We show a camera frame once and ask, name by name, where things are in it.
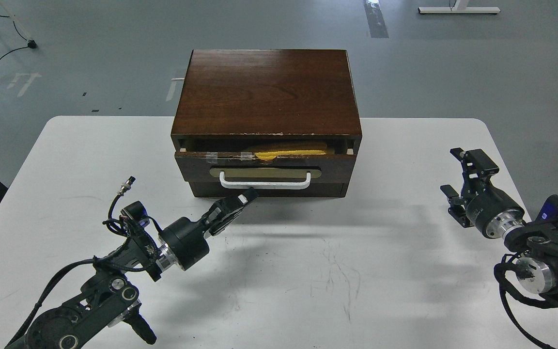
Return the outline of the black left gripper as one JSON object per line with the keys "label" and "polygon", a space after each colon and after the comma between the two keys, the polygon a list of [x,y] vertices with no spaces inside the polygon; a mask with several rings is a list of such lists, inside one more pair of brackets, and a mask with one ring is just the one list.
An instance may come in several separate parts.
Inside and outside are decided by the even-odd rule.
{"label": "black left gripper", "polygon": [[230,196],[215,201],[200,220],[193,222],[180,217],[159,233],[161,257],[159,268],[166,271],[177,265],[186,271],[210,251],[205,241],[217,236],[241,211],[258,197],[254,188],[244,190],[240,196]]}

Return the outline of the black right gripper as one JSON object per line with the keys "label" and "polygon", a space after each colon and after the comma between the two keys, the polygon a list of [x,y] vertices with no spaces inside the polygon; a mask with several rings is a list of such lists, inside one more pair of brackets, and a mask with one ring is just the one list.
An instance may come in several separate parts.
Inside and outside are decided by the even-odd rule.
{"label": "black right gripper", "polygon": [[440,186],[449,203],[448,214],[460,226],[476,227],[485,238],[496,239],[526,224],[524,210],[507,193],[491,185],[490,178],[499,167],[482,149],[452,148],[450,153],[461,162],[462,190],[476,190],[460,196],[451,185]]}

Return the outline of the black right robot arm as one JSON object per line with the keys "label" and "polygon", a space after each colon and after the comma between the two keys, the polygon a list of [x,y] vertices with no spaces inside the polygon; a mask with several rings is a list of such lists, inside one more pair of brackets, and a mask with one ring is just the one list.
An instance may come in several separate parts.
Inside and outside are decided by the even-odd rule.
{"label": "black right robot arm", "polygon": [[540,309],[558,308],[558,195],[549,196],[536,219],[526,222],[521,206],[492,184],[499,167],[483,150],[450,152],[462,166],[464,183],[461,192],[441,186],[448,214],[463,228],[475,227],[487,239],[503,240],[509,253],[494,265],[503,308],[525,338],[548,349],[549,344],[521,327],[507,296]]}

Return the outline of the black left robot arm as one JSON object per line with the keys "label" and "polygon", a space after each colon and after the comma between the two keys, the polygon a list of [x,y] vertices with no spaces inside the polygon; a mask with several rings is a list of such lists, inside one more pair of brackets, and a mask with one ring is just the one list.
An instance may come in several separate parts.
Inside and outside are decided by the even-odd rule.
{"label": "black left robot arm", "polygon": [[[139,201],[124,207],[117,218],[112,215],[118,199],[134,181],[134,177],[129,177],[121,185],[104,221],[108,230],[125,238],[124,243],[104,257],[76,261],[57,272],[7,348],[80,349],[104,327],[119,322],[128,323],[142,340],[154,344],[156,336],[140,314],[140,292],[127,280],[126,272],[145,271],[153,281],[158,281],[170,267],[187,270],[210,251],[208,237],[220,234],[258,197],[255,189],[247,188],[237,196],[215,201],[195,222],[181,217],[166,228],[156,225],[159,241],[154,241],[145,228],[155,219]],[[55,285],[73,268],[88,264],[93,265],[95,274],[82,285],[80,293],[39,314]]]}

